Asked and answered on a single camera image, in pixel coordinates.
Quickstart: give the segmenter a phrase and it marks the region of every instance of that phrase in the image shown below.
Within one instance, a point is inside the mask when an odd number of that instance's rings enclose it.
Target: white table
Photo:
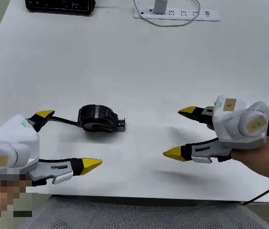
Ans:
[[[269,188],[268,178],[233,160],[205,165],[162,155],[215,137],[180,108],[212,105],[219,94],[269,105],[269,1],[201,5],[219,10],[221,21],[165,29],[133,19],[130,0],[97,0],[91,17],[29,13],[24,0],[11,0],[0,26],[0,124],[46,109],[76,120],[82,105],[104,104],[127,125],[109,135],[48,123],[42,158],[103,164],[29,192],[244,201]]]

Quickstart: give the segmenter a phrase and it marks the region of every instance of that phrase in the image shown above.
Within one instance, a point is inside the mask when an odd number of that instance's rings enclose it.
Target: power strip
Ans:
[[[167,8],[165,14],[153,13],[153,8],[139,8],[141,15],[146,19],[166,19],[166,20],[192,20],[198,14],[197,9],[174,9]],[[134,18],[141,18],[136,8],[134,8]],[[195,21],[219,21],[219,12],[217,10],[200,10],[200,14]]]

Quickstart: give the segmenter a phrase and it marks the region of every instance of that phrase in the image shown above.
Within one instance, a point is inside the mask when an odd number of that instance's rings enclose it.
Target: white plastic casing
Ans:
[[[236,99],[233,111],[225,110],[228,97],[220,95],[213,113],[214,130],[224,146],[253,149],[266,142],[269,109],[264,102],[249,104]],[[246,126],[255,118],[263,116],[267,122],[263,128],[249,133]]]
[[[0,166],[0,174],[19,174],[39,160],[38,133],[19,114],[0,127],[0,156],[8,157],[6,166]]]

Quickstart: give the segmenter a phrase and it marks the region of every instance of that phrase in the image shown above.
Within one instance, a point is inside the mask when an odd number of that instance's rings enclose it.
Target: power cord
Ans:
[[[144,20],[144,21],[146,21],[146,22],[152,24],[152,25],[157,26],[157,27],[181,27],[181,26],[188,25],[189,23],[192,23],[192,22],[199,16],[199,14],[200,14],[200,3],[199,3],[199,1],[198,1],[198,0],[192,0],[192,1],[194,1],[194,2],[198,5],[198,13],[197,13],[197,15],[196,15],[195,17],[193,17],[190,21],[188,21],[188,22],[186,22],[186,23],[183,23],[183,24],[179,24],[179,25],[159,25],[159,24],[154,23],[154,22],[152,22],[152,21],[146,19],[145,17],[143,17],[142,14],[141,14],[141,12],[140,12],[139,9],[138,9],[138,6],[136,5],[135,0],[133,0],[133,2],[134,2],[134,7],[135,7],[136,11],[138,12],[138,14],[140,15],[140,18],[141,18],[142,20]]]
[[[257,197],[255,197],[255,198],[253,198],[253,199],[251,199],[251,200],[249,200],[249,201],[247,201],[247,202],[242,203],[242,205],[250,204],[250,203],[252,203],[253,201],[256,201],[257,199],[263,197],[264,195],[266,195],[266,194],[268,194],[268,193],[269,193],[269,189],[268,189],[266,192],[263,192],[262,194],[258,195]]]

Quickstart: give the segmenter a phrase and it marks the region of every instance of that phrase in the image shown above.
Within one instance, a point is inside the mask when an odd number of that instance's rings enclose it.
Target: black cable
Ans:
[[[55,117],[55,116],[52,116],[52,117],[50,118],[50,121],[61,122],[61,123],[69,124],[69,125],[75,125],[75,126],[78,126],[78,125],[77,125],[77,122],[70,121],[70,120],[68,120],[68,119],[64,119],[64,118]]]
[[[268,194],[268,193],[269,193],[269,189],[268,189],[266,192],[263,192],[262,194],[258,195],[257,197],[255,197],[255,198],[253,198],[253,199],[251,199],[251,200],[249,200],[249,201],[243,203],[242,205],[250,204],[250,203],[252,203],[253,201],[256,201],[257,199],[263,197],[264,195],[266,195],[266,194]]]

